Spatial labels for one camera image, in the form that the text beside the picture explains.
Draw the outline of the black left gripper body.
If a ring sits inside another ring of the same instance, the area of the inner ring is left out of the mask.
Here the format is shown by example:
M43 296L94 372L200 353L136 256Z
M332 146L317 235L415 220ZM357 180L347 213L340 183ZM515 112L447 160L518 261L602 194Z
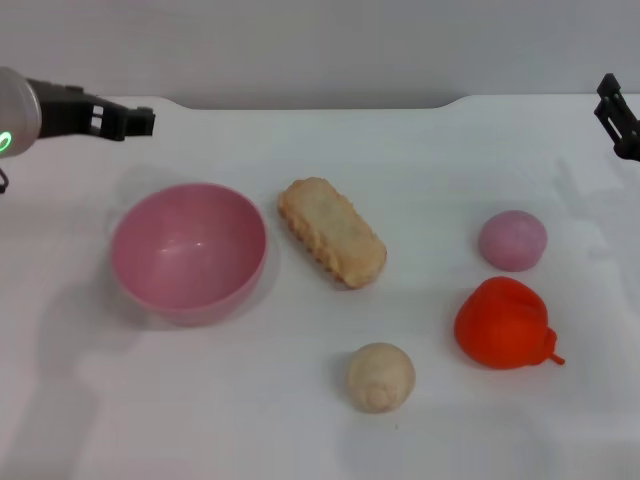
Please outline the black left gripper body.
M100 128L92 124L94 107L100 100L77 86L28 79L39 103L39 139L69 135L97 136Z

